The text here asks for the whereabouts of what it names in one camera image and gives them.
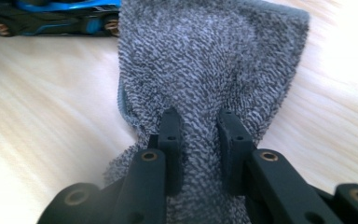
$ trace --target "toy car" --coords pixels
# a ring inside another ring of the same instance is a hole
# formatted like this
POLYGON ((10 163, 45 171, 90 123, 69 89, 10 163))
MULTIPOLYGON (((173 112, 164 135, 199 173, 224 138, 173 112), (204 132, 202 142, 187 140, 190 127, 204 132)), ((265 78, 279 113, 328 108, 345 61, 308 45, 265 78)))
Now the toy car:
POLYGON ((0 0, 0 36, 118 36, 120 0, 0 0))

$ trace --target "wooden table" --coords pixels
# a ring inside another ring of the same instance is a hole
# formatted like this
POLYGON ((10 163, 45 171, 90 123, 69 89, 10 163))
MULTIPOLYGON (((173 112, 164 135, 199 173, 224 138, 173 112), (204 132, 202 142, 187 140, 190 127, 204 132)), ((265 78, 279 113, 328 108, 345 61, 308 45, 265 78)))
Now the wooden table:
MULTIPOLYGON (((292 88, 259 147, 328 192, 358 183, 358 4, 274 1, 310 12, 292 88)), ((136 140, 117 111, 115 38, 0 37, 0 223, 36 223, 75 182, 103 186, 136 140)))

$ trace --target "blue car body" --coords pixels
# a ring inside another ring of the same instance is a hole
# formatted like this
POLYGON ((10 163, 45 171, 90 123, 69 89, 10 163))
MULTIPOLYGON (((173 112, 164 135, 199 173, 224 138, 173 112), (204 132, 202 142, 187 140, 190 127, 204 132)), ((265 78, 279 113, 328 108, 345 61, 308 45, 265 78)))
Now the blue car body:
POLYGON ((118 36, 120 6, 119 0, 0 0, 0 35, 118 36))

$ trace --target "wood grain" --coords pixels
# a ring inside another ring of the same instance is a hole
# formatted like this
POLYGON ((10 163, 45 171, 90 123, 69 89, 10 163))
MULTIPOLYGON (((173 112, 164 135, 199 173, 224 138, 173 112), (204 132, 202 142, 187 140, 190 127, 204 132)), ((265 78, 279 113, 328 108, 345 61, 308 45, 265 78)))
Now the wood grain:
MULTIPOLYGON (((358 182, 358 4, 273 1, 311 14, 292 88, 260 147, 312 184, 358 182)), ((0 223, 36 223, 62 188, 103 185, 135 136, 117 111, 115 38, 0 37, 0 223)))

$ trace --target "knit fabric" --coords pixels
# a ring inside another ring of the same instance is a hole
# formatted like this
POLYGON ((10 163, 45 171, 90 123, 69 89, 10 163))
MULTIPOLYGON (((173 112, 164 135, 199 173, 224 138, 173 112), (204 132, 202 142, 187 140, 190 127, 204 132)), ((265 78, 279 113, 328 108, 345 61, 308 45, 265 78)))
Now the knit fabric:
POLYGON ((289 90, 308 23, 305 11, 263 1, 123 0, 118 105, 139 140, 110 163, 106 184, 125 176, 173 106, 185 179, 168 198, 167 223, 249 223, 244 197, 222 189, 217 113, 234 111, 257 144, 289 90))

